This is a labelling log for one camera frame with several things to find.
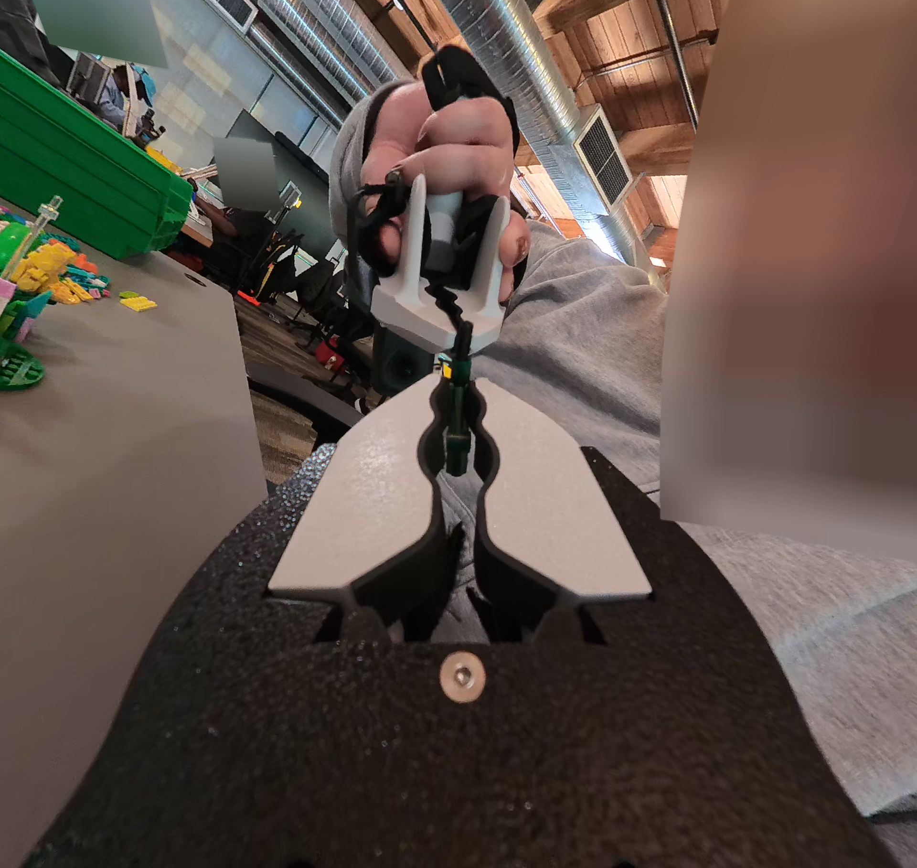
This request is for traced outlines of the pile of colourful lego bricks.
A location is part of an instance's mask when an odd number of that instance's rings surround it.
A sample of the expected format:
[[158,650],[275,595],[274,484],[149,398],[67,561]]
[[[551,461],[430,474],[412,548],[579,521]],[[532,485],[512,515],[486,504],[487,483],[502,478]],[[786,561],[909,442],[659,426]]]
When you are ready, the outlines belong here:
[[52,232],[63,199],[40,207],[26,220],[1,209],[2,340],[22,343],[50,304],[75,305],[111,296],[110,280],[98,273],[75,239]]

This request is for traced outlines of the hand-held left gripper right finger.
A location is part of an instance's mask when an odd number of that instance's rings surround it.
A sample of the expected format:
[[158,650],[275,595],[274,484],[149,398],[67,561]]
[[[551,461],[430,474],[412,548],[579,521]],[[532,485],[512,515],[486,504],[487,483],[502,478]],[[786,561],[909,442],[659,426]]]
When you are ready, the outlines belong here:
[[636,553],[577,441],[494,382],[471,387],[477,587],[498,612],[535,631],[551,610],[642,601]]

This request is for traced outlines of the person's right hand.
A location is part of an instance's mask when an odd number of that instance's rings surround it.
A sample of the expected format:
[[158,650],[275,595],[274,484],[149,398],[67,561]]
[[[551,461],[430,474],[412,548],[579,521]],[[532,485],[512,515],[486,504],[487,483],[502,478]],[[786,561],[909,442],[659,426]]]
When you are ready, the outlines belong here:
[[428,194],[461,192],[472,202],[510,197],[513,158],[510,119],[495,99],[463,99],[435,112],[422,82],[389,83],[354,107],[338,132],[328,172],[338,239],[355,252],[350,199],[392,172],[408,185],[421,174]]

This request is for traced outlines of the person's right forearm grey sleeve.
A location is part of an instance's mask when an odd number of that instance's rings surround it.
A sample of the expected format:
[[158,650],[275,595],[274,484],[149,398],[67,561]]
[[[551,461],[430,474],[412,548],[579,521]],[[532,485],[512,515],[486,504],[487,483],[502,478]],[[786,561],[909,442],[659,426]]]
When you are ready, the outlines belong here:
[[500,259],[505,318],[473,370],[598,449],[658,503],[667,297],[589,239],[515,211]]

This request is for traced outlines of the white air vent grille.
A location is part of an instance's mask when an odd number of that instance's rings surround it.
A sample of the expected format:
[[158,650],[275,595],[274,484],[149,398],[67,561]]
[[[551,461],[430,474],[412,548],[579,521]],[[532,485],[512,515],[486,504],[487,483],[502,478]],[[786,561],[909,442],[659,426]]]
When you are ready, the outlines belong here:
[[635,177],[600,104],[579,108],[571,145],[603,209],[610,212],[623,203],[635,185]]

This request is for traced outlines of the green round lego plate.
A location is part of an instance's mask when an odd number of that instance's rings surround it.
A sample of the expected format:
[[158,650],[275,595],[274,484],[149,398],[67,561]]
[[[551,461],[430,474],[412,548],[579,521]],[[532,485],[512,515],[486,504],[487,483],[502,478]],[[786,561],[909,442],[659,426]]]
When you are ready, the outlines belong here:
[[42,382],[45,367],[19,343],[1,339],[1,392],[29,389]]

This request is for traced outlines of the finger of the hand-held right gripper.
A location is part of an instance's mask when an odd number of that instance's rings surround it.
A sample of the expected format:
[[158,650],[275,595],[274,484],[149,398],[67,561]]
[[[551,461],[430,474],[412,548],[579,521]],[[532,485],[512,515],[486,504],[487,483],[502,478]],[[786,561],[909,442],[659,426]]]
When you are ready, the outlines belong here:
[[497,199],[494,203],[480,241],[469,288],[460,292],[463,319],[472,325],[471,354],[495,342],[501,330],[504,309],[500,304],[500,241],[511,211],[508,199]]
[[372,313],[376,321],[429,353],[452,347],[455,328],[437,306],[421,275],[422,259],[429,243],[427,232],[427,179],[420,174],[413,182],[401,234],[401,251],[395,272],[382,278],[373,291]]

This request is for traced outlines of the slim silver ventilation duct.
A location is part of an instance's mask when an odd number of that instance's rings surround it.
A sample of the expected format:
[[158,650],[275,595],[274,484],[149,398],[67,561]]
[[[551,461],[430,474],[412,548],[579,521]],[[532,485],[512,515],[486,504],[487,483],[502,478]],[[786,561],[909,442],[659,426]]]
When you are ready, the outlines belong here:
[[410,78],[355,0],[257,0],[350,104]]

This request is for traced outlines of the large silver ventilation duct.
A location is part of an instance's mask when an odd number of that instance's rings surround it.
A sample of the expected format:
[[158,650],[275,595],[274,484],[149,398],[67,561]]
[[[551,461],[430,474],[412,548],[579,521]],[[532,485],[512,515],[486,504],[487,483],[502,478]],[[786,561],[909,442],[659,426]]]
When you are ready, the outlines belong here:
[[526,1],[439,1],[498,91],[512,100],[524,140],[581,230],[606,254],[655,278],[626,197],[606,212],[571,145],[579,107]]

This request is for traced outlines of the dark green lego piece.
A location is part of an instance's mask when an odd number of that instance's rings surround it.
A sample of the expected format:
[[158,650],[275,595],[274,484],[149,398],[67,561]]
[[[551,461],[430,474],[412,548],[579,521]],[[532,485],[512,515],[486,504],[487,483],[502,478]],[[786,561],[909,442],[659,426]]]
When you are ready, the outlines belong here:
[[448,427],[445,470],[454,477],[468,470],[472,433],[466,413],[466,397],[471,381],[471,360],[446,354],[439,356],[442,378],[448,381]]

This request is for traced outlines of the black wall screen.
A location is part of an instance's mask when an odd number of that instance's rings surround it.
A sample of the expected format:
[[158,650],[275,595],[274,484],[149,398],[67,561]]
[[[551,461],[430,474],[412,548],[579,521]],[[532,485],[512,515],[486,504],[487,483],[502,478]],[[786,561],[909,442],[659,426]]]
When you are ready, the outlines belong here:
[[282,133],[268,130],[258,119],[243,110],[227,133],[229,138],[245,138],[270,144],[281,190],[288,183],[301,193],[302,204],[287,215],[292,227],[305,232],[332,233],[328,209],[329,180],[327,172]]

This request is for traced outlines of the black ceiling pipe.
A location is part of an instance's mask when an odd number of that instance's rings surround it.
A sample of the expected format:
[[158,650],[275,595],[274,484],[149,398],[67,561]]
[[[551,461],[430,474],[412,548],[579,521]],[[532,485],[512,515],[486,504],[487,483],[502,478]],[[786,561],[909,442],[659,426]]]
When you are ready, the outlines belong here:
[[684,60],[682,44],[679,40],[675,28],[668,0],[655,0],[655,2],[657,4],[660,18],[663,24],[663,29],[671,50],[672,60],[678,74],[686,111],[689,116],[693,131],[696,133],[698,129],[699,113],[696,99],[693,93],[693,85],[691,83],[689,72]]

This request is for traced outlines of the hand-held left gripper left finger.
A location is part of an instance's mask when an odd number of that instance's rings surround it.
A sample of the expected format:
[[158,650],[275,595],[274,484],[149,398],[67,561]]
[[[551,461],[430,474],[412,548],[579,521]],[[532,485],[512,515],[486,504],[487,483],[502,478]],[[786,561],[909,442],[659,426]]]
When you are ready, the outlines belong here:
[[338,442],[269,579],[278,599],[375,610],[391,625],[441,582],[441,409],[429,375]]

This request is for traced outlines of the dark teal speaker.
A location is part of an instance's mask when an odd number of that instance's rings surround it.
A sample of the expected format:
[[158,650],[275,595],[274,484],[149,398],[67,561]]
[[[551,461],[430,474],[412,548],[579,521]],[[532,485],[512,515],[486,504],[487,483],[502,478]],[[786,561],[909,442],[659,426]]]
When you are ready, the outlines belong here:
[[373,332],[373,389],[390,398],[429,375],[434,355],[376,323]]

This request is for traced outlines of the person's grey sweatshirt torso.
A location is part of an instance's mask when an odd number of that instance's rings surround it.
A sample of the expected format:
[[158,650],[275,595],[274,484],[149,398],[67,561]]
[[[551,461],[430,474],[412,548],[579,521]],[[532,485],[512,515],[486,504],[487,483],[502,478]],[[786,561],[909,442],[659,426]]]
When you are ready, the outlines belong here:
[[916,566],[683,523],[765,633],[863,815],[916,788]]

